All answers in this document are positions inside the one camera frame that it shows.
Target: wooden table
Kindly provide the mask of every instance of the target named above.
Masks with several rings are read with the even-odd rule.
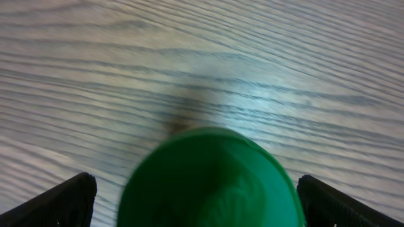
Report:
[[[404,221],[401,0],[0,1],[0,212],[79,172],[92,226],[178,130],[252,138]]]

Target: green lid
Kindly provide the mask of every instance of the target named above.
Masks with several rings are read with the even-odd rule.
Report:
[[[118,227],[305,225],[295,188],[272,155],[228,129],[199,128],[161,144],[137,168]]]

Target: green round object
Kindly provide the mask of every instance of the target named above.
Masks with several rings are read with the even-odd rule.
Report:
[[[250,139],[199,128],[162,143],[129,179],[117,227],[302,227],[282,166]]]

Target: gray wood grain surface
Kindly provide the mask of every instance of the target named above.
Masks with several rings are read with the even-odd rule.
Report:
[[[174,132],[216,125],[404,221],[402,0],[0,1],[0,212],[79,172],[92,226]]]

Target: green cup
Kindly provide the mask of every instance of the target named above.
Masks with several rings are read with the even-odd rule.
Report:
[[[182,132],[136,169],[117,227],[302,227],[295,188],[272,155],[228,129]]]

